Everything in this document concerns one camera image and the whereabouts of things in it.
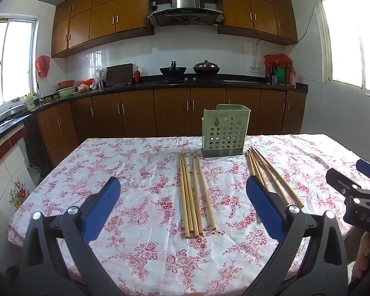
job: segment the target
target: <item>perforated plastic basket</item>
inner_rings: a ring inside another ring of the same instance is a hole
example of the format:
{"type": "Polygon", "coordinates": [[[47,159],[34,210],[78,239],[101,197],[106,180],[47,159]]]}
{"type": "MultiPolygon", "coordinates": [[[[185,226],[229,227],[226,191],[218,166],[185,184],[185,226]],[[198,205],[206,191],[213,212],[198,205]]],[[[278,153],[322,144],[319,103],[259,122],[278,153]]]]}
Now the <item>perforated plastic basket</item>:
{"type": "Polygon", "coordinates": [[[242,105],[217,105],[204,109],[202,154],[204,157],[242,155],[251,110],[242,105]]]}

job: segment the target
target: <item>metal screw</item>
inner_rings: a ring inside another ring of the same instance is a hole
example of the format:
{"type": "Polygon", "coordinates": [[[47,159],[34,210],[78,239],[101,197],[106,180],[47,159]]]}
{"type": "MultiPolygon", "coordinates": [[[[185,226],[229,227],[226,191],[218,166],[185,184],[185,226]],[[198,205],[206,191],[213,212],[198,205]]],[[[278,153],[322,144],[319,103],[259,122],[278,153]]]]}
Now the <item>metal screw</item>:
{"type": "Polygon", "coordinates": [[[326,217],[328,217],[330,219],[334,219],[334,212],[332,212],[331,210],[328,210],[326,212],[326,217]]]}
{"type": "Polygon", "coordinates": [[[289,206],[289,211],[290,211],[291,213],[299,213],[299,212],[300,212],[300,208],[299,208],[299,207],[297,207],[297,206],[295,206],[295,205],[290,205],[290,206],[289,206]]]}
{"type": "Polygon", "coordinates": [[[34,214],[33,214],[33,219],[40,219],[41,217],[41,213],[39,211],[36,211],[34,214]]]}
{"type": "Polygon", "coordinates": [[[76,213],[78,213],[78,207],[77,206],[71,206],[69,209],[67,209],[67,212],[70,215],[75,215],[76,213]]]}

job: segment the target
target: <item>range hood chimney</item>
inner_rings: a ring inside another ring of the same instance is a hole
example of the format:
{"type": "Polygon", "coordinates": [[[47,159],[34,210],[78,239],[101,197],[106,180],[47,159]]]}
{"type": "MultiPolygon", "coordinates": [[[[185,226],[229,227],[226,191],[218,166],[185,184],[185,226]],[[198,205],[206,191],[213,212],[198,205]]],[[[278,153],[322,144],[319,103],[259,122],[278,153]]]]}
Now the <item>range hood chimney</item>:
{"type": "Polygon", "coordinates": [[[222,12],[200,8],[200,0],[171,0],[172,8],[148,16],[154,26],[213,25],[223,20],[222,12]]]}

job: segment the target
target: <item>white wall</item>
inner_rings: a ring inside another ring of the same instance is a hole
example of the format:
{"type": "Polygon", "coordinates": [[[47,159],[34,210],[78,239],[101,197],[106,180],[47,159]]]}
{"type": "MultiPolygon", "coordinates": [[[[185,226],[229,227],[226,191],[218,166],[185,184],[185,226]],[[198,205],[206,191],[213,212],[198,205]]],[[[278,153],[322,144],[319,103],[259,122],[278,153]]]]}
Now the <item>white wall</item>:
{"type": "MultiPolygon", "coordinates": [[[[297,35],[306,30],[316,0],[292,0],[297,35]]],[[[324,133],[370,162],[370,97],[352,86],[326,83],[322,45],[316,15],[304,39],[286,46],[297,81],[309,85],[302,133],[324,133]]]]}
{"type": "MultiPolygon", "coordinates": [[[[0,15],[26,15],[38,19],[36,57],[51,56],[52,28],[54,25],[56,6],[37,0],[3,0],[0,3],[0,15]]],[[[56,84],[65,80],[65,60],[51,59],[47,78],[36,78],[41,92],[45,95],[54,93],[56,84]]]]}
{"type": "MultiPolygon", "coordinates": [[[[161,74],[159,68],[177,61],[178,67],[193,66],[204,60],[216,63],[220,73],[257,75],[253,66],[256,39],[221,35],[215,26],[156,27],[155,35],[108,43],[66,58],[66,79],[88,79],[90,54],[101,51],[103,67],[133,63],[142,76],[161,74]]],[[[265,54],[283,53],[284,47],[266,41],[258,43],[257,66],[264,76],[265,54]]]]}

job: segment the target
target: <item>table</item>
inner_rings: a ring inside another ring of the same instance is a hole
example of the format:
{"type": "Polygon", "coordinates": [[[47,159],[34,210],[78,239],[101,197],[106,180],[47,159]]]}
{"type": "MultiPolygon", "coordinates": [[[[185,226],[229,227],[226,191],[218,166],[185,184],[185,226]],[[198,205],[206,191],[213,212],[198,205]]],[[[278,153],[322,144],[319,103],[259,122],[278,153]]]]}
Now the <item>table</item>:
{"type": "MultiPolygon", "coordinates": [[[[370,189],[370,180],[355,168],[358,156],[326,135],[247,136],[245,149],[250,145],[283,175],[304,203],[305,213],[321,215],[331,209],[342,234],[348,233],[350,225],[342,220],[344,197],[326,183],[325,174],[333,167],[370,189]]],[[[121,197],[90,246],[125,293],[240,293],[266,264],[277,241],[267,235],[245,193],[245,156],[202,159],[200,147],[200,137],[88,139],[17,210],[9,223],[9,240],[22,246],[33,212],[50,216],[80,206],[114,176],[121,182],[121,197]],[[190,154],[196,151],[218,229],[212,231],[201,196],[205,235],[186,240],[178,154],[186,154],[190,164],[190,154]]],[[[288,275],[296,273],[307,244],[304,239],[288,275]]],[[[59,245],[77,277],[64,241],[59,245]]]]}

